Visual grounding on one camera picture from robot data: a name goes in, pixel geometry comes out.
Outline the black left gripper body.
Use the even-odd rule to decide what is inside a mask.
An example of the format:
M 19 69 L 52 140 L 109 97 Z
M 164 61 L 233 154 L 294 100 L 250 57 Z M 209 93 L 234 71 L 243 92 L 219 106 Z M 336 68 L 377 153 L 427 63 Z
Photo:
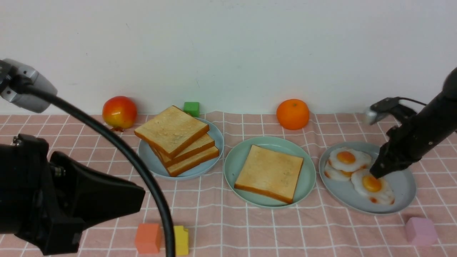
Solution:
M 18 134 L 10 147 L 10 232 L 43 255 L 76 253 L 90 227 L 139 212 L 145 190 Z

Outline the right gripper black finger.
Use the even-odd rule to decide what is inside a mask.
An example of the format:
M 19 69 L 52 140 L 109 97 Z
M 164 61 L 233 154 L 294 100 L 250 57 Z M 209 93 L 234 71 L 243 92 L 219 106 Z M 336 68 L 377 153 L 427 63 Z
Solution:
M 383 178 L 391 173 L 391 163 L 388 161 L 375 161 L 370 167 L 370 174 L 376 179 Z

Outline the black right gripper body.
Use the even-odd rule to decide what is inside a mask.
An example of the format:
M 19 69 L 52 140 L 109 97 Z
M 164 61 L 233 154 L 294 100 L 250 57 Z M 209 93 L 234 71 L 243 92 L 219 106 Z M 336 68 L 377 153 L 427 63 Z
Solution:
M 378 171 L 401 171 L 418 162 L 425 155 L 425 147 L 410 125 L 392 127 L 389 141 L 380 150 Z

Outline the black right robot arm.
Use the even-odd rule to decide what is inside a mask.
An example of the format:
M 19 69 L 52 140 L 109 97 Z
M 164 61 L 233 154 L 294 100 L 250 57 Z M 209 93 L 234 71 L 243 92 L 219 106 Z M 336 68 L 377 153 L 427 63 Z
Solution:
M 420 112 L 402 105 L 400 100 L 401 97 L 387 97 L 365 110 L 366 124 L 373 125 L 388 115 L 401 123 L 387 131 L 388 140 L 370 168 L 375 178 L 408 168 L 456 132 L 457 70 L 452 70 L 441 92 Z

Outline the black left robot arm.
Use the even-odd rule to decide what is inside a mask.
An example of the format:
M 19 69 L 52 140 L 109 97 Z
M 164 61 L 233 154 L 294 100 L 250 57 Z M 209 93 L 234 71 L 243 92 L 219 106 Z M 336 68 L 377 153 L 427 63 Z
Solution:
M 87 167 L 49 144 L 18 134 L 0 148 L 2 234 L 38 247 L 44 255 L 78 252 L 83 231 L 139 212 L 145 190 Z

